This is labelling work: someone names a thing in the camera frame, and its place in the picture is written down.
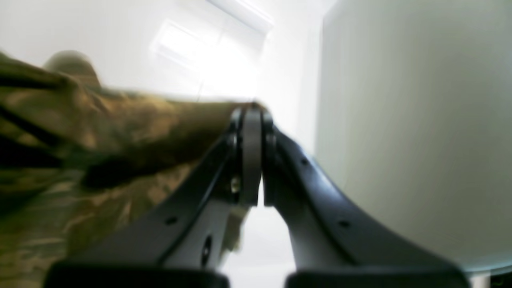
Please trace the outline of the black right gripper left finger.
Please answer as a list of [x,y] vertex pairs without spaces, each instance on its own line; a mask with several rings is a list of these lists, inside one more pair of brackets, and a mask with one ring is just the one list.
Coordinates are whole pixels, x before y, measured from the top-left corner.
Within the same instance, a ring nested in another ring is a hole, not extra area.
[[228,288],[215,270],[232,208],[258,204],[261,110],[226,133],[173,195],[97,246],[53,265],[46,288]]

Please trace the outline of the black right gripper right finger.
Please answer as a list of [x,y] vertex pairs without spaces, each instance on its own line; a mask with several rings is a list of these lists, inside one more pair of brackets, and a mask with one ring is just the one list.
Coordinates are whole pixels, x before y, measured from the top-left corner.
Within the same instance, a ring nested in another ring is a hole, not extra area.
[[296,272],[287,288],[468,288],[450,261],[390,231],[353,203],[262,113],[264,203],[287,224]]

